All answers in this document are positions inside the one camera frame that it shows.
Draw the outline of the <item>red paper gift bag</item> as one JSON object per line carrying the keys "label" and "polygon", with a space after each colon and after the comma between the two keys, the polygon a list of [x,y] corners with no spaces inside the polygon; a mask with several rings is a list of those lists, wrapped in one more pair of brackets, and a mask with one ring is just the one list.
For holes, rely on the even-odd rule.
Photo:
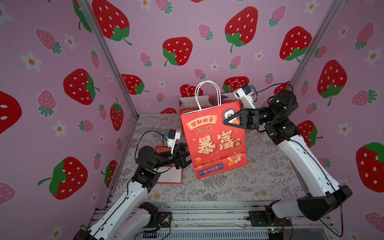
{"label": "red paper gift bag", "polygon": [[157,184],[177,184],[181,185],[183,183],[183,169],[176,169],[175,165],[172,167],[161,167],[158,169],[158,172],[161,173]]}

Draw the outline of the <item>silver aluminium corner post right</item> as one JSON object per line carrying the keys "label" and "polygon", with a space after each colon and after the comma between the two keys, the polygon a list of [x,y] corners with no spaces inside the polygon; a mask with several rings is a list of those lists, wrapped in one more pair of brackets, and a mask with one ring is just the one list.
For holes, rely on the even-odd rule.
{"label": "silver aluminium corner post right", "polygon": [[295,60],[299,62],[299,65],[290,78],[289,84],[287,84],[287,89],[295,92],[296,96],[299,95],[298,91],[295,90],[299,79],[303,76],[317,48],[326,37],[344,4],[345,1],[331,1],[314,34],[310,34],[303,27],[297,26],[294,27],[293,31],[290,30],[288,36],[284,38],[283,60]]}

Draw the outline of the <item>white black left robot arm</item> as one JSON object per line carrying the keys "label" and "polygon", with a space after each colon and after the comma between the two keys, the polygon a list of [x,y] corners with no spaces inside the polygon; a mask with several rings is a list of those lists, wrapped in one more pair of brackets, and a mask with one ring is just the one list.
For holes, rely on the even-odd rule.
{"label": "white black left robot arm", "polygon": [[87,231],[79,230],[75,240],[129,240],[146,227],[158,214],[158,208],[144,202],[133,213],[135,207],[147,198],[157,184],[161,167],[175,166],[184,169],[192,163],[188,145],[176,144],[168,152],[158,153],[149,146],[141,148],[136,159],[138,168],[127,189],[113,207]]}

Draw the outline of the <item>silver aluminium corner post left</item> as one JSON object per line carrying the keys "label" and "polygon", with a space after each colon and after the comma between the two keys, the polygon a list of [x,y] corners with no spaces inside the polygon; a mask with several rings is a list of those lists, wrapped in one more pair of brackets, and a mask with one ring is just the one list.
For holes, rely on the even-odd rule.
{"label": "silver aluminium corner post left", "polygon": [[106,41],[105,41],[105,38],[104,38],[104,35],[102,34],[102,31],[97,23],[97,20],[95,18],[95,15],[92,11],[92,7],[91,7],[91,4],[89,3],[89,1],[84,1],[84,0],[80,0],[79,1],[79,4],[82,8],[82,11],[85,15],[85,18],[89,24],[89,26],[91,27],[92,31],[93,31],[93,34],[95,36],[95,39],[103,53],[103,56],[107,62],[107,65],[108,67],[110,68],[110,71],[113,75],[113,77],[115,78],[115,82],[117,83],[124,99],[125,99],[125,102],[127,103],[127,105],[129,106],[129,110],[132,114],[132,116],[134,117],[134,119],[137,121],[138,118],[139,118],[139,115],[134,107],[134,104],[130,98],[130,94],[127,90],[127,87],[124,83],[124,80],[121,76],[121,73],[119,72],[118,68],[117,68],[117,65],[116,65],[116,62],[110,52],[110,49],[108,47],[108,45],[106,44]]}

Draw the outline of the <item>silver aluminium corner post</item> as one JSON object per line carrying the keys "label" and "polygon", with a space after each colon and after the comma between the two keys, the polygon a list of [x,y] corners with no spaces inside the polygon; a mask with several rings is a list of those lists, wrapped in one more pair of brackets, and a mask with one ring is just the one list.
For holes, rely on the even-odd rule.
{"label": "silver aluminium corner post", "polygon": [[108,47],[108,45],[106,44],[106,41],[105,41],[105,38],[104,38],[104,35],[102,34],[102,31],[97,23],[97,20],[95,18],[95,15],[92,11],[92,7],[91,7],[91,4],[89,3],[89,1],[84,1],[84,0],[80,0],[79,1],[79,4],[82,8],[82,11],[85,15],[85,18],[89,24],[89,26],[91,27],[92,31],[93,31],[93,34],[95,36],[95,39],[103,53],[103,56],[107,62],[107,65],[108,67],[110,68],[110,71],[113,75],[113,77],[115,78],[115,82],[117,83],[124,99],[125,99],[125,102],[127,103],[127,105],[129,106],[129,110],[132,114],[132,116],[134,117],[134,119],[137,121],[138,118],[139,118],[139,115],[134,107],[134,104],[130,98],[130,94],[127,90],[127,87],[124,83],[124,80],[121,76],[121,73],[119,72],[118,68],[117,68],[117,65],[116,65],[116,62],[110,52],[110,49]]}
{"label": "silver aluminium corner post", "polygon": [[284,38],[283,60],[295,60],[299,62],[299,65],[290,78],[289,84],[287,84],[287,89],[295,92],[296,96],[299,95],[298,91],[295,90],[299,79],[303,76],[317,48],[326,37],[344,4],[345,1],[331,1],[314,34],[310,34],[303,27],[297,26],[294,27],[293,31],[290,30],[288,36]]}

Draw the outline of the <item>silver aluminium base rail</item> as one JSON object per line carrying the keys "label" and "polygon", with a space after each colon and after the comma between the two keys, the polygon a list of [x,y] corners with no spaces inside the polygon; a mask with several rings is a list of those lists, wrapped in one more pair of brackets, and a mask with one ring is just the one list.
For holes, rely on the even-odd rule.
{"label": "silver aluminium base rail", "polygon": [[151,202],[157,219],[131,240],[337,240],[329,217],[313,222],[286,217],[267,222],[269,202]]}

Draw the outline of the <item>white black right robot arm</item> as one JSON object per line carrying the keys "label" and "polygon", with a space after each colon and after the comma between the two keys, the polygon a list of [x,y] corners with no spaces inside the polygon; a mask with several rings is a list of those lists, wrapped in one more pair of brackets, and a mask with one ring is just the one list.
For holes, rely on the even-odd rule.
{"label": "white black right robot arm", "polygon": [[264,132],[290,159],[297,173],[302,177],[309,194],[293,200],[275,201],[265,208],[265,219],[269,225],[289,217],[306,217],[318,221],[331,211],[341,207],[352,196],[348,186],[340,185],[314,157],[305,143],[304,133],[289,119],[297,109],[295,94],[281,90],[273,96],[267,107],[256,108],[253,93],[248,85],[234,91],[243,108],[226,118],[224,124],[248,130]]}

